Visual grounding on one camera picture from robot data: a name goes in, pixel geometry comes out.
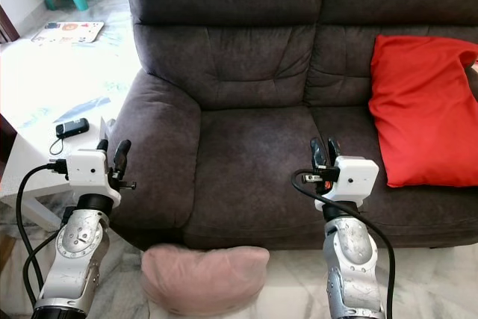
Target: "white floor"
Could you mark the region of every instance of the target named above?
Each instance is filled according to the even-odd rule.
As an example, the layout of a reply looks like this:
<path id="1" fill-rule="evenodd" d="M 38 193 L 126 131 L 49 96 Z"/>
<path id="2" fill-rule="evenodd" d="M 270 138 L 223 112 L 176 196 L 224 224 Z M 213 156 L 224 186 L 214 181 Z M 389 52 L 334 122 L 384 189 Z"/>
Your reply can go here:
<path id="1" fill-rule="evenodd" d="M 100 96 L 121 105 L 140 68 L 127 0 L 95 0 L 90 4 L 85 12 L 72 8 L 48 12 L 39 22 L 106 22 L 93 44 L 38 46 L 25 38 L 2 46 L 1 112 L 16 128 L 45 117 L 58 117 L 73 105 Z M 34 245 L 45 236 L 35 228 L 29 232 L 35 238 Z M 148 303 L 139 284 L 139 250 L 114 233 L 111 236 L 111 248 L 101 267 L 99 290 L 88 318 L 177 318 Z M 396 319 L 478 318 L 478 245 L 396 253 Z M 23 244 L 18 241 L 0 278 L 0 306 L 8 314 L 16 315 L 14 318 L 31 313 L 21 277 L 25 258 Z M 40 255 L 45 273 L 52 260 L 52 248 Z M 387 275 L 387 255 L 381 251 L 377 276 L 384 295 Z M 325 283 L 326 265 L 321 251 L 273 252 L 267 284 L 258 300 L 242 311 L 217 319 L 328 319 Z"/>

